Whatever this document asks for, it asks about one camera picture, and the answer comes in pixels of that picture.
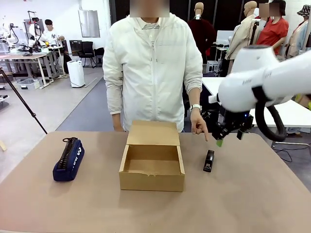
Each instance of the striped shirt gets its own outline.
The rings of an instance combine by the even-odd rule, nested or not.
[[[146,23],[141,18],[136,19],[141,29],[146,33],[146,35],[150,39],[151,44],[154,45],[156,37],[159,34],[161,18],[159,18],[157,23]]]

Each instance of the box lid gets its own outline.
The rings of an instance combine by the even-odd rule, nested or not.
[[[171,122],[134,120],[126,144],[179,146],[177,126]]]

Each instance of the beige coat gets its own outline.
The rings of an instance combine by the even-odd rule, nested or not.
[[[306,26],[306,24],[308,24],[308,20],[306,22],[304,22],[303,24],[301,24],[297,29],[296,31],[292,34],[287,46],[289,46],[289,50],[288,50],[288,53],[287,53],[287,57],[290,58],[290,57],[296,57],[299,53],[299,49],[297,47],[297,41],[299,39],[299,36],[300,36],[300,33],[302,31],[302,29],[304,28],[304,26]]]
[[[241,22],[241,25],[233,35],[229,50],[225,57],[227,60],[234,60],[240,49],[248,46],[252,20],[254,18],[255,15],[252,14]]]

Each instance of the wristwatch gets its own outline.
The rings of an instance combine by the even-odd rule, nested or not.
[[[201,105],[199,105],[199,104],[194,104],[193,106],[190,107],[190,112],[192,112],[192,110],[193,110],[194,108],[200,109],[200,112],[202,111],[202,106],[201,106]]]

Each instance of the pencil case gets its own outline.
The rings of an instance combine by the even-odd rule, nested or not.
[[[62,157],[53,169],[53,178],[61,182],[73,181],[85,151],[81,141],[76,137],[64,138],[63,142],[66,142],[66,146]]]

